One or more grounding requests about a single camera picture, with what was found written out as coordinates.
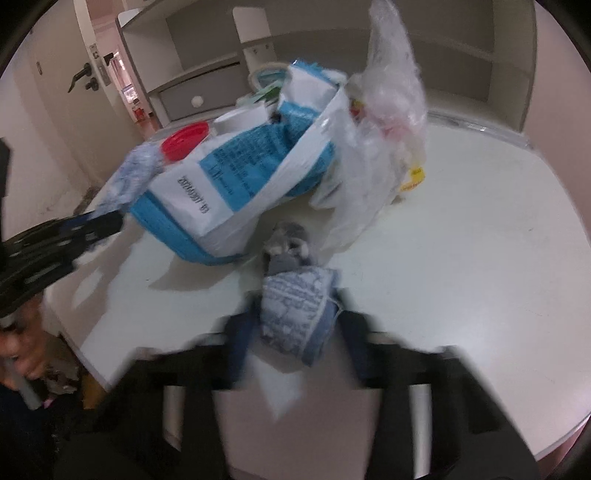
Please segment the door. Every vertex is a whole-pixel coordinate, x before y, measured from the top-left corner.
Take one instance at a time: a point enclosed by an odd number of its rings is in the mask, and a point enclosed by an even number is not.
[[[26,46],[51,120],[91,181],[101,186],[142,137],[115,86],[104,84],[98,69],[102,57],[89,56],[93,43],[85,0],[59,0],[36,23]],[[86,63],[92,74],[68,93],[72,77]],[[96,91],[86,88],[92,79]]]

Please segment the gray handle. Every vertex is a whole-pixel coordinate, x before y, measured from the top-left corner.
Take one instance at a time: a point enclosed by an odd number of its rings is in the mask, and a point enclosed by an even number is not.
[[[5,358],[4,367],[12,377],[12,380],[14,381],[14,384],[17,386],[17,389],[21,394],[22,399],[27,404],[27,407],[29,407],[30,410],[36,410],[40,408],[43,405],[43,402],[41,401],[37,393],[35,393],[33,387],[28,382],[28,380],[17,372],[17,369],[14,366],[14,360],[12,358]]]
[[[76,82],[78,80],[80,80],[82,77],[89,77],[90,75],[92,75],[92,66],[90,65],[90,63],[86,62],[84,64],[84,68],[82,68],[82,70],[76,73],[74,75],[74,78],[72,78],[72,83],[70,84],[68,93],[70,93],[74,89],[74,85],[76,85]]]

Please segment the drawer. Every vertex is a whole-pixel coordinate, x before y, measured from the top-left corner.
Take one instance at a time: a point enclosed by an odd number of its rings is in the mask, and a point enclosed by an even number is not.
[[[160,92],[160,101],[170,121],[199,112],[232,106],[236,99],[250,92],[239,64],[203,73]]]

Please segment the white plastic bag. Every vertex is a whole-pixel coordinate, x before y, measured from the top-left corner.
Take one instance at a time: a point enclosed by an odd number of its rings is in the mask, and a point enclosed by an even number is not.
[[[389,0],[373,0],[369,16],[368,65],[348,85],[362,105],[361,120],[356,124],[348,111],[333,115],[336,161],[310,200],[312,207],[334,208],[328,249],[349,245],[401,189],[424,178],[427,109],[407,32]]]
[[[201,143],[150,184],[134,204],[133,215],[184,260],[206,265],[234,261],[243,254],[260,215],[315,173],[329,150],[328,120],[349,104],[343,87],[333,90],[309,127],[304,116],[293,113],[284,116],[295,125],[263,125]],[[295,112],[298,105],[290,108]],[[301,124],[301,136],[291,139],[291,147],[286,137]]]

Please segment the door handle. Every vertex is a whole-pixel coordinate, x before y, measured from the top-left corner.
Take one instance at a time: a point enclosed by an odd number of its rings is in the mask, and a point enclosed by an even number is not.
[[[74,75],[74,78],[72,78],[72,83],[70,84],[70,89],[68,90],[68,93],[70,93],[74,89],[74,85],[76,85],[76,82],[78,80],[80,80],[82,77],[89,77],[90,75],[92,75],[92,67],[90,66],[90,63],[86,62],[84,64],[84,68],[82,68],[82,70],[76,73]]]
[[[99,90],[99,82],[96,80],[96,77],[92,77],[90,81],[84,86],[86,90],[90,90],[92,88],[93,92],[97,92]]]

